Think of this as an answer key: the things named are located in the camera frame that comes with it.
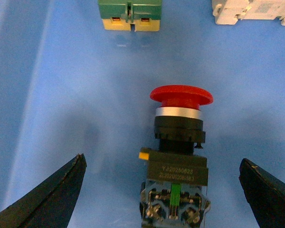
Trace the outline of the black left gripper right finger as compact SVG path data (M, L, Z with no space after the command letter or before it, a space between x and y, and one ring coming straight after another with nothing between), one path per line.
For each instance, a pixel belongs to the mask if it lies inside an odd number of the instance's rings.
M285 183L247 158L239 167L239 180L261 228L285 228Z

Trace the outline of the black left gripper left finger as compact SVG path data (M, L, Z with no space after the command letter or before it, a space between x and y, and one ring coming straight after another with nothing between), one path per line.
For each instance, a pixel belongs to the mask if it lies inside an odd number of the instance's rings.
M66 228L78 200L86 160L78 154L0 212L0 228Z

